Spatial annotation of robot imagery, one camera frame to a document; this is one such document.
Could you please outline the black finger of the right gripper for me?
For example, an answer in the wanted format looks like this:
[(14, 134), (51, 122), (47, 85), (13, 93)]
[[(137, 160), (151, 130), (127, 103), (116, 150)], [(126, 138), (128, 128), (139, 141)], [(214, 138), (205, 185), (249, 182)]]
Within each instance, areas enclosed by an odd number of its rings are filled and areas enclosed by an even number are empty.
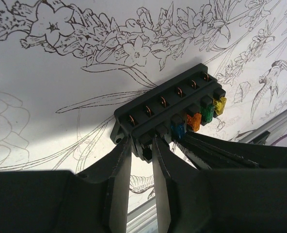
[(177, 146), (199, 170), (230, 168), (287, 168), (287, 147), (224, 141), (187, 132)]

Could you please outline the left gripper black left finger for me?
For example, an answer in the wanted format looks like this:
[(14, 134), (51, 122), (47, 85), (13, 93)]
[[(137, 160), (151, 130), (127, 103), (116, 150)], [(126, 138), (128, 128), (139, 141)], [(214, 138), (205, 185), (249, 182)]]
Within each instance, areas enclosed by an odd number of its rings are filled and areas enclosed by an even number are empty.
[(130, 169), (125, 137), (78, 174), (0, 172), (0, 233), (124, 233)]

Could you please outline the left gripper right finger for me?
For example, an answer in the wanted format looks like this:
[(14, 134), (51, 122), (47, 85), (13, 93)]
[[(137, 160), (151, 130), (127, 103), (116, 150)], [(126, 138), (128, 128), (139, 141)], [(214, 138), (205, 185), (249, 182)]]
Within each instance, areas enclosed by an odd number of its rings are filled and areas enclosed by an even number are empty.
[(287, 168), (205, 169), (153, 140), (158, 231), (287, 233)]

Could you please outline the blue fuse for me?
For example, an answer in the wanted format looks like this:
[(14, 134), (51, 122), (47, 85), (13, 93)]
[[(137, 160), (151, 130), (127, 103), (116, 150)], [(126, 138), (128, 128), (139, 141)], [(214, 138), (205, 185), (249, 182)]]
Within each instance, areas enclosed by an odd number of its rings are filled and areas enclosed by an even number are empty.
[(171, 125), (172, 130), (172, 138), (173, 140), (180, 140), (185, 135), (185, 127), (184, 124), (178, 124), (178, 125)]

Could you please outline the black fuse box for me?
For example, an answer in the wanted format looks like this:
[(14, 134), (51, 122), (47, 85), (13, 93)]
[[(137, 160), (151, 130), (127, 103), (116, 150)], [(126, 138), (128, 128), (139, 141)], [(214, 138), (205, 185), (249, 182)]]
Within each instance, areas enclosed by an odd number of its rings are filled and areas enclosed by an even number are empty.
[(116, 109), (110, 139), (118, 144), (130, 137), (134, 155), (150, 163), (155, 136), (169, 145), (175, 141), (172, 124), (184, 124), (185, 133), (192, 131), (187, 115), (200, 113), (201, 107), (225, 95), (222, 85), (208, 73), (208, 67), (198, 64)]

